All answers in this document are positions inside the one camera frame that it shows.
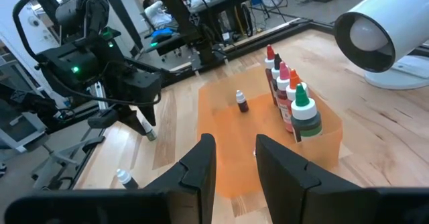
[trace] green bottle cap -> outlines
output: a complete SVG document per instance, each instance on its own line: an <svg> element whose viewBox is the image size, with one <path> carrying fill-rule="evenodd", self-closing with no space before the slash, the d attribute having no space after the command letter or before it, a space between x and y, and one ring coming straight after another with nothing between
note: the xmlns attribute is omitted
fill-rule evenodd
<svg viewBox="0 0 429 224"><path fill-rule="evenodd" d="M297 107L305 107L310 104L310 100L308 100L307 93L301 84L296 85L295 104Z"/></svg>

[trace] red dropper bottle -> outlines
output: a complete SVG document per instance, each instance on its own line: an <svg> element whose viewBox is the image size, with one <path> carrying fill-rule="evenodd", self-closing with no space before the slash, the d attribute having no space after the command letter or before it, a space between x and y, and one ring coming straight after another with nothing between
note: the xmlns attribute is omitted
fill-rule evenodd
<svg viewBox="0 0 429 224"><path fill-rule="evenodd" d="M274 67L274 50L271 45L267 46L267 58L265 59L265 75L267 76L269 90L271 91L271 96L273 98L274 105L277 106L277 99L274 95L273 88L273 74L271 73L271 69Z"/></svg>

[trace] white cylinder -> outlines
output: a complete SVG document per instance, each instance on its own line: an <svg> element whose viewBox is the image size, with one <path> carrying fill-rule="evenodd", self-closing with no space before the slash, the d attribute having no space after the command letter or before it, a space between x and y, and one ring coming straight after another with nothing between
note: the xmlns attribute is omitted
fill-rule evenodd
<svg viewBox="0 0 429 224"><path fill-rule="evenodd" d="M359 47L361 40L351 39L356 22L364 25L366 33L374 32L368 34L372 35L367 39L372 41L368 46ZM385 39L377 36L380 32L373 27L378 27ZM429 0L363 0L337 19L334 34L344 55L357 66L371 72L386 71L429 39ZM373 50L386 42L384 47Z"/></svg>

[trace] black cable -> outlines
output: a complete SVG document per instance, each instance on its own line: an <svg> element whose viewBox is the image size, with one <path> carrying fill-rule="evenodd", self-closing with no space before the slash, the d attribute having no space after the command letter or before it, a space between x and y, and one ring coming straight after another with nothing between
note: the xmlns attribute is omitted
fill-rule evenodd
<svg viewBox="0 0 429 224"><path fill-rule="evenodd" d="M136 107L147 107L147 106L152 106L155 105L157 103L159 103L161 101L161 92L158 93L158 98L156 101L153 102L149 102L149 103L136 103L136 102L131 102L131 101L122 101L122 100L117 100L117 99L108 99L108 98L104 98L104 97L94 97L92 95L87 95L84 93L80 93L78 91L75 91L73 89L70 89L68 86L64 85L60 79L58 79L54 74L52 74L52 72L50 72L50 74L52 75L52 78L64 89L66 89L69 93L72 93L73 95L77 95L80 97L84 97L86 99L91 99L91 100L96 100L96 101L103 101L106 103L112 103L112 104L120 104L120 105L133 105Z"/></svg>
<svg viewBox="0 0 429 224"><path fill-rule="evenodd" d="M271 2L273 3L273 5L275 6L275 8L277 9L277 11L279 11L279 14L282 16L282 19L285 23L287 23L286 19L284 18L284 16L282 15L282 13L280 12L279 7L274 3L274 0L271 0Z"/></svg>
<svg viewBox="0 0 429 224"><path fill-rule="evenodd" d="M109 61L107 64L106 64L106 66L105 66L105 68L103 69L103 71L101 72L101 74L100 74L100 77L102 77L102 76L104 76L105 75L105 72L106 72L106 69L107 69L107 67L109 66L109 64L110 63L112 63L113 61L111 60L111 61Z"/></svg>
<svg viewBox="0 0 429 224"><path fill-rule="evenodd" d="M267 27L267 19L265 18L265 15L263 17L264 24L262 24L262 23L256 22L256 16L255 16L255 13L253 12L253 7L250 7L250 12L253 15L253 21L255 22L255 27L257 27L257 25L262 25L262 27L265 29Z"/></svg>
<svg viewBox="0 0 429 224"><path fill-rule="evenodd" d="M250 10L245 3L241 4L241 9L243 10L244 18L246 19L247 27L246 34L247 37L251 37L253 35L253 25L252 25L252 17L250 15Z"/></svg>
<svg viewBox="0 0 429 224"><path fill-rule="evenodd" d="M207 9L207 11L208 11L208 16L209 16L210 21L212 21L213 23L215 23L215 20L214 20L214 19L213 19L213 17L212 17L212 11L211 11L211 8L208 6L208 4L207 4L207 2L206 2L205 0L202 0L202 2L203 2L203 3L204 3L204 5L206 6L206 9ZM218 36L218 38L219 38L219 39L221 39L221 40L223 40L222 35L217 31L216 27L214 27L214 31L215 31L216 35ZM237 50L237 47L234 45L234 43L227 43L227 44L232 45L232 46L234 47L234 49L236 49L236 50Z"/></svg>

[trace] small brown bottle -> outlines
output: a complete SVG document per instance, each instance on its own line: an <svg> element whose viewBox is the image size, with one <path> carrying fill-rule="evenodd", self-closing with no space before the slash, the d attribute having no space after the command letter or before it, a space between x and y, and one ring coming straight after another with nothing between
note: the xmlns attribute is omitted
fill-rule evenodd
<svg viewBox="0 0 429 224"><path fill-rule="evenodd" d="M247 112L249 110L249 106L247 105L246 97L244 96L244 94L240 90L237 90L235 96L237 98L237 103L239 105L240 112Z"/></svg>

